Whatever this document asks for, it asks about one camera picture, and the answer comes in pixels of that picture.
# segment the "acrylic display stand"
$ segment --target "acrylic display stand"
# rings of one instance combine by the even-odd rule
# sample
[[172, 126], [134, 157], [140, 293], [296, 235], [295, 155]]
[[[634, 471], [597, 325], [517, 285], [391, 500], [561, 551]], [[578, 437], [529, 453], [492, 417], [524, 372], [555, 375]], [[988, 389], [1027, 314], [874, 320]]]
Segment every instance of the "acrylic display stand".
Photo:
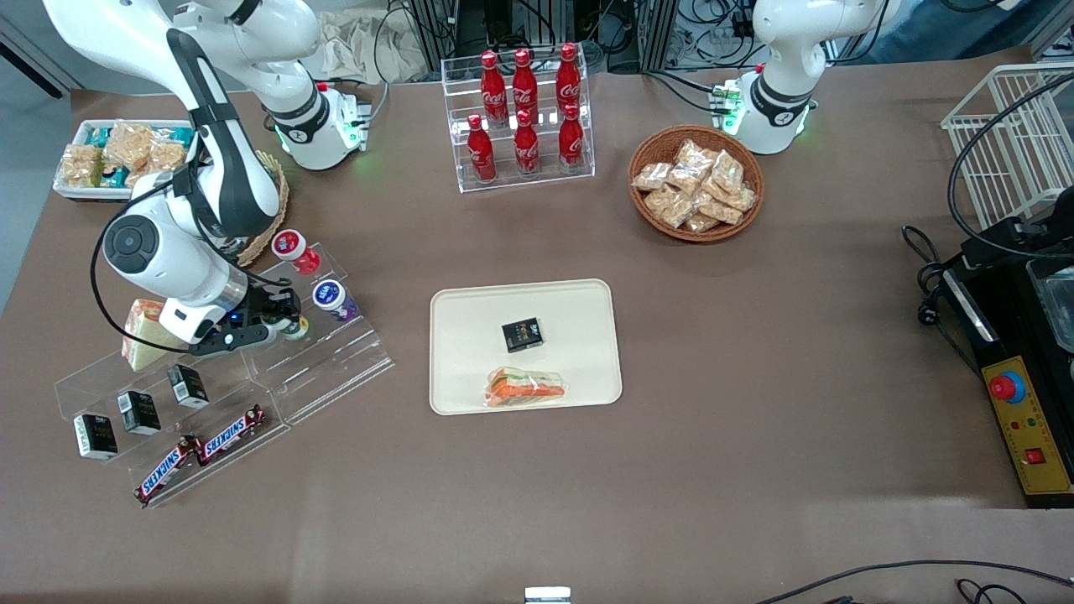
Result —
[[[347, 285], [347, 274], [320, 244], [313, 248], [321, 256], [320, 269], [315, 274], [299, 275], [289, 262], [276, 264], [263, 273], [273, 281], [290, 278], [291, 287], [303, 298], [302, 314], [309, 321], [309, 331], [301, 341], [277, 336], [264, 346], [240, 348], [212, 358], [169, 354], [137, 373], [116, 351], [56, 383], [60, 415], [69, 423], [82, 413], [103, 415], [112, 420], [119, 454], [98, 463], [126, 470], [132, 491], [175, 446], [180, 435], [193, 434], [204, 442], [219, 434], [253, 405], [261, 405], [265, 414], [261, 426], [206, 466], [188, 460], [188, 465], [154, 495], [149, 507], [168, 502], [231, 465], [392, 366], [379, 335], [363, 315], [339, 322], [314, 305], [313, 284], [331, 276]], [[361, 308], [360, 292], [351, 290], [351, 293]], [[209, 397], [207, 406], [193, 409], [176, 402], [168, 380], [168, 369], [174, 363], [189, 366], [201, 375]], [[153, 397], [160, 418], [159, 432], [145, 436], [124, 430], [116, 398], [128, 390]], [[77, 458], [73, 426], [70, 447], [71, 455]], [[133, 494], [131, 503], [137, 504]]]
[[466, 117], [471, 113], [484, 114], [484, 103], [481, 99], [481, 58], [462, 57], [444, 59], [441, 61], [441, 84], [444, 85], [444, 102], [448, 110], [448, 131], [451, 135], [451, 150], [454, 154], [455, 171], [461, 192], [512, 187], [533, 183], [548, 183], [567, 178], [581, 178], [596, 174], [596, 156], [593, 142], [593, 111], [590, 105], [590, 78], [585, 68], [585, 57], [581, 46], [578, 47], [578, 71], [581, 74], [578, 96], [579, 117], [584, 136], [582, 150], [582, 167], [577, 174], [564, 174], [560, 171], [560, 126], [562, 116], [555, 102], [555, 72], [560, 68], [560, 49], [557, 47], [538, 47], [532, 49], [531, 66], [537, 78], [537, 117], [534, 130], [537, 132], [537, 144], [540, 148], [540, 172], [536, 176], [523, 179], [514, 162], [514, 129], [518, 121], [514, 118], [514, 97], [511, 87], [511, 74], [514, 71], [514, 52], [499, 53], [499, 70], [507, 85], [508, 110], [511, 114], [508, 128], [490, 130], [489, 120], [484, 119], [484, 128], [492, 139], [492, 153], [496, 160], [496, 179], [488, 185], [477, 181], [474, 164], [470, 162], [466, 138], [469, 125]]

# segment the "red switch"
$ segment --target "red switch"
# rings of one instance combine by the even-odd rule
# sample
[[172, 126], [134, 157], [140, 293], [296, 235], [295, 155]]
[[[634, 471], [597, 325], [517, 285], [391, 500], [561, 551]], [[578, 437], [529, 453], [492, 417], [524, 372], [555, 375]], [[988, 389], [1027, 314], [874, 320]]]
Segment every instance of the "red switch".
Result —
[[1026, 463], [1030, 465], [1044, 463], [1044, 451], [1041, 449], [1026, 449]]

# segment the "table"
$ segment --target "table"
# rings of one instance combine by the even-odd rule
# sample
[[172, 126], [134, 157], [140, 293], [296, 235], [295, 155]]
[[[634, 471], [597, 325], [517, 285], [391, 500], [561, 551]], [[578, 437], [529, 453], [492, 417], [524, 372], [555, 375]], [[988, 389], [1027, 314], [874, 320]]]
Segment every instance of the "table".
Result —
[[[1072, 516], [1021, 509], [982, 387], [917, 325], [919, 260], [961, 241], [939, 120], [992, 66], [832, 69], [806, 132], [760, 159], [741, 236], [674, 242], [637, 216], [626, 166], [703, 116], [639, 76], [593, 78], [595, 178], [460, 196], [433, 85], [398, 86], [369, 150], [286, 162], [288, 225], [325, 243], [396, 366], [174, 504], [142, 512], [83, 462], [53, 383], [118, 341], [86, 259], [115, 206], [53, 196], [0, 319], [0, 585], [6, 602], [749, 603], [847, 567], [964, 557], [1071, 574]], [[280, 157], [249, 95], [256, 146]], [[170, 97], [79, 94], [88, 117], [182, 117]], [[100, 272], [113, 313], [139, 290]], [[445, 288], [599, 277], [624, 393], [613, 405], [440, 417], [429, 302]], [[956, 602], [955, 576], [879, 573], [795, 602]]]

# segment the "black box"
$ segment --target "black box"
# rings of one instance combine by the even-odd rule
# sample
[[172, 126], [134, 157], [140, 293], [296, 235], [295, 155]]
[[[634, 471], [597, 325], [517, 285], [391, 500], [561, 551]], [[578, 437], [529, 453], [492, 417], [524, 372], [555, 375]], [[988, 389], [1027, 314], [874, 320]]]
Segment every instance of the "black box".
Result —
[[168, 370], [168, 380], [172, 383], [172, 392], [180, 405], [200, 409], [208, 404], [205, 385], [197, 371], [174, 364]]
[[504, 340], [507, 341], [507, 351], [518, 353], [545, 343], [540, 336], [537, 318], [526, 319], [517, 323], [504, 326]]
[[103, 415], [84, 413], [74, 418], [78, 455], [86, 459], [108, 459], [119, 452], [112, 420]]
[[160, 430], [160, 418], [153, 397], [130, 390], [119, 394], [119, 413], [124, 416], [124, 430], [133, 434], [156, 434]]

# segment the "red bottle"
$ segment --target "red bottle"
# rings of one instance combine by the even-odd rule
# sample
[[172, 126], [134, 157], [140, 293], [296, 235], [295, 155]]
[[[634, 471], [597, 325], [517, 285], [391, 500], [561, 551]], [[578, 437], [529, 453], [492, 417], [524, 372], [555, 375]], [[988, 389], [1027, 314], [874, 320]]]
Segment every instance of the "red bottle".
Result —
[[470, 125], [470, 133], [466, 138], [466, 146], [470, 150], [470, 161], [474, 162], [474, 172], [477, 174], [477, 182], [482, 185], [496, 179], [496, 160], [492, 157], [492, 139], [489, 133], [481, 128], [481, 116], [471, 113], [466, 121]]
[[514, 77], [511, 80], [514, 88], [514, 111], [527, 111], [533, 116], [537, 109], [537, 78], [529, 67], [529, 51], [519, 48], [514, 52]]
[[481, 53], [481, 99], [484, 101], [484, 113], [489, 116], [489, 128], [497, 130], [507, 128], [507, 88], [504, 76], [496, 69], [496, 53]]
[[564, 42], [560, 48], [560, 71], [555, 73], [555, 102], [563, 113], [567, 103], [578, 103], [578, 92], [582, 82], [581, 74], [578, 73], [578, 48], [571, 42]]
[[519, 163], [519, 174], [523, 178], [537, 177], [540, 172], [540, 152], [537, 149], [537, 132], [534, 132], [529, 112], [518, 113], [519, 129], [514, 131], [514, 161]]
[[564, 174], [582, 171], [582, 125], [578, 123], [578, 105], [567, 103], [560, 126], [560, 170]]

